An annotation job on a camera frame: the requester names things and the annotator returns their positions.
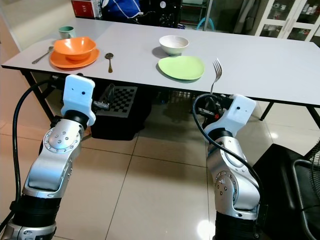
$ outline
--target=white bowl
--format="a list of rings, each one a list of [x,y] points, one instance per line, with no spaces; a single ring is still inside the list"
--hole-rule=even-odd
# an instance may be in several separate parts
[[[168,35],[159,39],[161,48],[168,55],[179,55],[189,45],[189,41],[182,36]]]

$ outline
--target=glass cabinet door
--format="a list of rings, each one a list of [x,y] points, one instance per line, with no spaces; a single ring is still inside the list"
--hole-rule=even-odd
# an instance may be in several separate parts
[[[315,24],[320,15],[320,0],[307,0],[297,23]]]
[[[275,0],[267,18],[285,21],[294,3],[294,0]]]
[[[305,41],[306,38],[308,37],[310,31],[311,31],[310,29],[294,27],[294,28],[292,28],[292,30],[288,36],[288,39]]]
[[[260,37],[277,38],[282,26],[265,24],[260,33]]]

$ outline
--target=teal cup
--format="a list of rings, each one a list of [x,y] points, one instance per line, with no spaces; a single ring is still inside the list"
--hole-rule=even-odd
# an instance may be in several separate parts
[[[59,28],[61,39],[71,39],[76,37],[76,31],[73,26],[63,26]]]

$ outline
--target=red box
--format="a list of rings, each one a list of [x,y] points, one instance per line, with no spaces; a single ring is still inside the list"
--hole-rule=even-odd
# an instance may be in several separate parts
[[[100,0],[72,0],[74,15],[76,17],[100,18]]]

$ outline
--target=checkerboard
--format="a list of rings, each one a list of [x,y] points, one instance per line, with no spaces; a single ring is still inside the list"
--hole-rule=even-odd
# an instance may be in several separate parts
[[[114,100],[109,110],[99,110],[97,116],[127,118],[137,92],[136,86],[114,87]]]

